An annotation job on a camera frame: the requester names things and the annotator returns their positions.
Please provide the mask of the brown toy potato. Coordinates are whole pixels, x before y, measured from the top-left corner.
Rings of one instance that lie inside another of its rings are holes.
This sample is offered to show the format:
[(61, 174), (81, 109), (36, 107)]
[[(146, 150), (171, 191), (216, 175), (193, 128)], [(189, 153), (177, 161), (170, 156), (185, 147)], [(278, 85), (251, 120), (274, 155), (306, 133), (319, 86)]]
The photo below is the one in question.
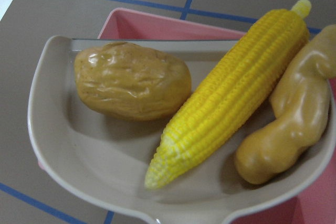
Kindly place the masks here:
[(82, 50), (74, 72), (77, 93), (88, 108), (126, 120), (172, 115), (192, 88), (182, 59), (123, 41)]

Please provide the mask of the yellow toy corn cob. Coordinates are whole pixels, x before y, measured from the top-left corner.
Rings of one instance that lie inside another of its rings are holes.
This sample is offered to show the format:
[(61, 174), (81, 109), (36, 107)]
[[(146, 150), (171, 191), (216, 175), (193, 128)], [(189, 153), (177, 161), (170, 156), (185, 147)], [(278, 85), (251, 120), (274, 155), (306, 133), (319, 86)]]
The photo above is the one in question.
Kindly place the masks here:
[(144, 185), (159, 189), (209, 158), (269, 96), (309, 40), (309, 0), (273, 9), (225, 54), (163, 130)]

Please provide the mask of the beige plastic dustpan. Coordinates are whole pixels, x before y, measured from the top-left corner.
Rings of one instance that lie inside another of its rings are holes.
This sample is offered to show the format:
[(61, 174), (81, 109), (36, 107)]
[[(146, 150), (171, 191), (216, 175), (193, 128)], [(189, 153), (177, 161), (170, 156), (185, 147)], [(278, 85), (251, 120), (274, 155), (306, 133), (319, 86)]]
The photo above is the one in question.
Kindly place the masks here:
[(335, 148), (335, 104), (327, 128), (295, 166), (263, 186), (237, 174), (234, 152), (242, 140), (274, 119), (265, 102), (210, 158), (158, 190), (144, 187), (145, 172), (167, 119), (111, 118), (79, 99), (74, 59), (105, 40), (49, 38), (31, 85), (28, 129), (44, 170), (63, 188), (94, 205), (147, 223), (240, 223), (274, 209), (310, 186)]

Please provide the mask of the tan toy ginger root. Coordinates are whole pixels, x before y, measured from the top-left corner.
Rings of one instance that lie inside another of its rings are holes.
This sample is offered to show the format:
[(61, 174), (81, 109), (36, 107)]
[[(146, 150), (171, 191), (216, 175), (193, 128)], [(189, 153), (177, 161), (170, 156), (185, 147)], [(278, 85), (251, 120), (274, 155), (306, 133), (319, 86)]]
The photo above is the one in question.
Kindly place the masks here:
[(275, 120), (247, 136), (235, 167), (260, 185), (291, 168), (321, 138), (328, 121), (335, 78), (335, 25), (325, 27), (288, 65), (269, 98)]

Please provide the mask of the pink plastic bin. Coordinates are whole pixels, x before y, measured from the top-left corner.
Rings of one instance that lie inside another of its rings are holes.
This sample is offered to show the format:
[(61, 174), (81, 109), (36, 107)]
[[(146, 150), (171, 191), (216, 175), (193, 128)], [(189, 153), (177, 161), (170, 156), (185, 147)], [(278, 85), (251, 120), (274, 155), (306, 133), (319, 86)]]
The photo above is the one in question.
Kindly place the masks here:
[[(97, 40), (131, 39), (186, 61), (197, 86), (240, 32), (125, 8), (113, 10)], [(240, 223), (335, 223), (335, 148), (326, 169), (306, 189)]]

